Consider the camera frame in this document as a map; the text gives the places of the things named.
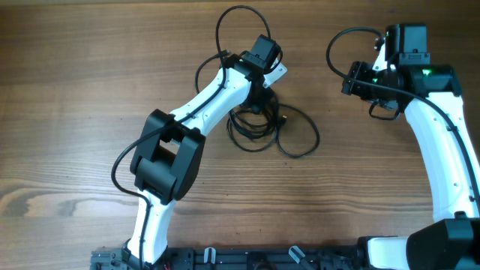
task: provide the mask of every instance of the wooden surface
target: wooden surface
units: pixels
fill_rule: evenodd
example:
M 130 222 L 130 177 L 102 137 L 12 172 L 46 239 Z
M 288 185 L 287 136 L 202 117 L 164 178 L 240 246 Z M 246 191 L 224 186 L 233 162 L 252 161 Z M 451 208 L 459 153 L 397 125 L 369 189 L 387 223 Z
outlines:
M 235 4 L 0 9 L 0 269 L 86 269 L 90 251 L 131 237 L 137 200 L 111 184 L 113 161 L 140 135 L 152 110 L 169 112 L 194 97 L 195 70 L 215 54 L 217 19 Z M 224 119 L 207 139 L 195 184 L 175 209 L 169 245 L 353 243 L 430 224 L 431 192 L 410 126 L 403 116 L 373 120 L 366 103 L 341 94 L 325 50 L 349 27 L 428 23 L 433 63 L 456 68 L 479 149 L 476 1 L 250 4 L 268 20 L 289 68 L 274 90 L 281 102 L 313 118 L 321 145 L 301 160 L 276 148 L 246 153 L 228 139 Z M 240 10 L 225 18 L 221 44 L 239 53 L 261 33 L 260 20 Z M 339 40 L 334 63 L 346 71 L 355 60 L 373 62 L 373 38 Z M 202 72 L 202 86 L 217 66 Z M 309 127 L 285 114 L 285 148 L 307 149 L 314 141 Z M 118 178 L 133 188 L 130 157 Z

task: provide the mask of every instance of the brown background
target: brown background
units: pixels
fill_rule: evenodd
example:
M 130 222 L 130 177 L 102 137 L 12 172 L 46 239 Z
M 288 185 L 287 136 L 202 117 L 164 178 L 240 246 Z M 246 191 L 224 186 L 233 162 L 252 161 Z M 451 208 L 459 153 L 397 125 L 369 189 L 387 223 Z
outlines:
M 215 54 L 215 24 L 236 2 L 93 4 L 0 8 L 0 269 L 86 269 L 90 251 L 131 237 L 137 200 L 110 182 L 117 155 L 147 115 L 194 97 L 194 73 Z M 289 72 L 280 102 L 312 116 L 322 142 L 291 160 L 276 148 L 240 151 L 211 132 L 198 178 L 178 203 L 173 247 L 352 243 L 365 235 L 408 235 L 430 224 L 431 192 L 404 116 L 368 117 L 368 105 L 340 93 L 325 50 L 340 31 L 392 23 L 428 24 L 433 63 L 456 68 L 466 120 L 480 147 L 476 1 L 252 2 L 282 46 Z M 229 14 L 222 47 L 251 48 L 264 33 L 246 10 Z M 343 71 L 373 62 L 374 36 L 351 34 L 332 53 Z M 218 63 L 202 72 L 202 86 Z M 292 112 L 286 149 L 314 141 Z M 261 142 L 245 142 L 258 146 Z M 133 188 L 128 161 L 118 178 Z

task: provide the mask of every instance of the brown floor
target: brown floor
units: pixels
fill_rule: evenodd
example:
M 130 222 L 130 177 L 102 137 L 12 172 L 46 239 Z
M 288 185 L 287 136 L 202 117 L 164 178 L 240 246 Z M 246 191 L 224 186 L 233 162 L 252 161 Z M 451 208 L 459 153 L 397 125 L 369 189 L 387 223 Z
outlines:
M 480 149 L 475 2 L 251 4 L 270 23 L 289 68 L 274 90 L 281 102 L 312 116 L 321 146 L 301 160 L 273 147 L 246 153 L 228 139 L 224 119 L 175 209 L 169 245 L 352 243 L 430 224 L 431 192 L 410 126 L 403 116 L 373 120 L 366 103 L 341 94 L 325 50 L 349 27 L 427 23 L 433 63 L 456 68 L 470 136 Z M 194 97 L 195 70 L 215 54 L 215 24 L 234 4 L 0 9 L 0 269 L 85 269 L 90 251 L 131 237 L 137 200 L 111 184 L 113 161 L 152 110 L 169 112 Z M 239 53 L 263 32 L 252 13 L 237 11 L 221 26 L 221 44 Z M 373 62 L 373 46 L 374 36 L 352 34 L 338 41 L 332 59 L 346 71 L 355 60 Z M 202 72 L 202 86 L 217 66 Z M 285 114 L 285 147 L 308 148 L 314 138 L 307 124 Z M 118 178 L 133 188 L 128 162 Z

